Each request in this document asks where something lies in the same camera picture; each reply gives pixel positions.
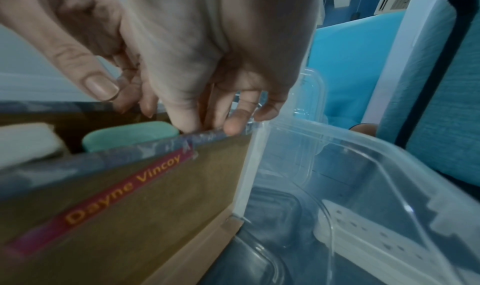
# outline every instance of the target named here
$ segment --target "blue fabric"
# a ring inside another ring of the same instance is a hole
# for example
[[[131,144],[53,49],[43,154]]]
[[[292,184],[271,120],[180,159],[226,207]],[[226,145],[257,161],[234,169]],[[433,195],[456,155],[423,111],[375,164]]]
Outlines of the blue fabric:
[[[330,125],[349,129],[362,121],[403,17],[383,14],[316,31],[308,67],[327,84]]]
[[[377,136],[394,143],[452,31],[455,10],[433,7]],[[480,186],[480,15],[413,131],[406,150],[432,169]]]

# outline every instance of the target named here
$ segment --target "hand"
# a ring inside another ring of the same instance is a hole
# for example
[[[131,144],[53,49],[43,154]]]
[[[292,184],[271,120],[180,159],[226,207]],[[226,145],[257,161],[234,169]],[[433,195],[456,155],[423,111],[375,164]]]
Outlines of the hand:
[[[149,117],[156,112],[158,98],[141,79],[143,66],[118,0],[0,0],[0,24],[91,97],[113,100],[122,113],[137,103]],[[121,76],[114,79],[96,56],[119,67]]]
[[[184,132],[239,134],[279,114],[315,29],[319,0],[127,0],[152,88]],[[234,114],[226,120],[236,92]]]

